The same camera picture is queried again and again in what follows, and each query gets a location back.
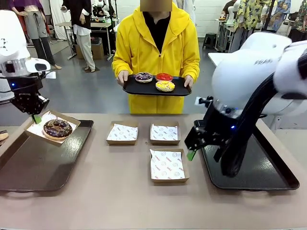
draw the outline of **paper food box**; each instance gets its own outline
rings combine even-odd
[[[183,149],[151,149],[151,180],[154,183],[183,183],[189,179]]]
[[[109,145],[135,145],[138,132],[136,121],[112,121],[106,141]]]
[[[70,126],[72,127],[72,133],[80,125],[80,121],[78,121],[78,120],[76,120],[72,117],[65,116],[65,115],[58,113],[56,111],[53,111],[53,110],[48,110],[48,111],[44,112],[41,115],[41,119],[42,119],[42,121],[39,124],[36,124],[34,121],[31,121],[24,128],[25,133],[30,137],[35,137],[35,138],[41,139],[42,141],[46,141],[46,142],[48,142],[52,145],[58,146],[58,147],[60,147],[69,138],[69,136],[64,140],[49,139],[43,133],[44,124],[46,122],[50,121],[50,120],[53,120],[53,119],[64,120],[64,121],[67,121],[70,124]]]
[[[154,145],[178,145],[181,140],[178,121],[156,121],[150,128],[150,142]]]

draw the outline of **yellow glazed donut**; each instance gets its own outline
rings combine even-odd
[[[163,92],[172,92],[175,89],[175,84],[167,80],[158,81],[155,86]]]

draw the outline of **stool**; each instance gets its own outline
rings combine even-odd
[[[205,40],[203,41],[202,48],[207,47],[209,49],[213,49],[216,42],[216,34],[215,33],[206,33]]]

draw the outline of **yellow hood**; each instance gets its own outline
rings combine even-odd
[[[171,12],[171,19],[169,21],[169,28],[174,36],[178,36],[189,25],[190,16],[184,10],[179,9],[174,3],[173,10]],[[144,16],[140,10],[140,7],[136,8],[132,14],[135,26],[139,33],[148,39],[152,39],[150,31],[144,23]]]

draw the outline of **purple sprinkled donut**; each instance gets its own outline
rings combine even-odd
[[[141,83],[148,83],[153,80],[153,76],[150,73],[141,72],[135,75],[135,80]]]

